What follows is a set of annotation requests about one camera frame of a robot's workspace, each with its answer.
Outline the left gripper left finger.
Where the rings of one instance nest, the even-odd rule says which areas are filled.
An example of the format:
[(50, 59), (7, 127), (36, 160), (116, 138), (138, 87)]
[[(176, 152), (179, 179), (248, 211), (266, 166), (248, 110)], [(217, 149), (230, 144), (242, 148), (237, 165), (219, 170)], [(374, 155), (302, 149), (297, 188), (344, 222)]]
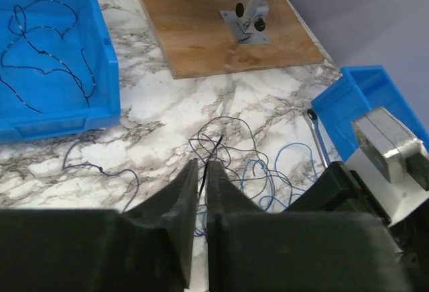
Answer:
[(2, 291), (183, 291), (189, 287), (198, 164), (127, 212), (3, 209)]

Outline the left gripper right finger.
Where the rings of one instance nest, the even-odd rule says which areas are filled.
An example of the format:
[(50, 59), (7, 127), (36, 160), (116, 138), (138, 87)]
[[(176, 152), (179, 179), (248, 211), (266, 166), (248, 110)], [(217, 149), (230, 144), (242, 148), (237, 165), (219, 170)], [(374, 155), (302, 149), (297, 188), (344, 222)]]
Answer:
[(211, 291), (412, 291), (382, 221), (365, 212), (263, 211), (207, 165)]

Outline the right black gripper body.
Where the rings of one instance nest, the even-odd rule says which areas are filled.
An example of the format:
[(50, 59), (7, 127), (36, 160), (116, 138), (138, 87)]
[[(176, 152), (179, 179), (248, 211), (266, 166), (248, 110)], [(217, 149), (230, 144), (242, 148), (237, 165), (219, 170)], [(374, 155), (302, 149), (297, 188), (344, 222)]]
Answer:
[[(391, 217), (355, 170), (335, 161), (292, 202), (287, 212), (365, 212), (388, 225)], [(416, 291), (428, 290), (428, 202), (389, 229)]]

